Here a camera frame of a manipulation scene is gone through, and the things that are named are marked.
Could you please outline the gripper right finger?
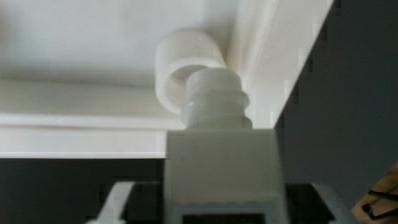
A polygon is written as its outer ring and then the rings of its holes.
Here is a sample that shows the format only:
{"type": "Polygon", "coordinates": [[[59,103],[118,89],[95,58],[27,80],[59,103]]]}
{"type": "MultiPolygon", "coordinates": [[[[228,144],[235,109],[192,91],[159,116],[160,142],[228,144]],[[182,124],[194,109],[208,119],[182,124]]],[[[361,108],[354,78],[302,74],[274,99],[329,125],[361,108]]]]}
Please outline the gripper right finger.
{"type": "Polygon", "coordinates": [[[320,183],[313,187],[334,216],[329,224],[359,224],[334,188],[320,183]]]}

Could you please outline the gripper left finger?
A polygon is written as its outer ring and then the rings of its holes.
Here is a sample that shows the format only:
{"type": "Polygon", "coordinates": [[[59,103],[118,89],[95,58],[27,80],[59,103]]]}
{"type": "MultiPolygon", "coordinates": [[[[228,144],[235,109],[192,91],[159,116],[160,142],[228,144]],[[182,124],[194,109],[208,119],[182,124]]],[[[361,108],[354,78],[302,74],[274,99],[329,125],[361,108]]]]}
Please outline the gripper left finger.
{"type": "Polygon", "coordinates": [[[134,186],[134,181],[118,182],[114,184],[98,217],[87,224],[127,224],[121,216],[134,186]]]}

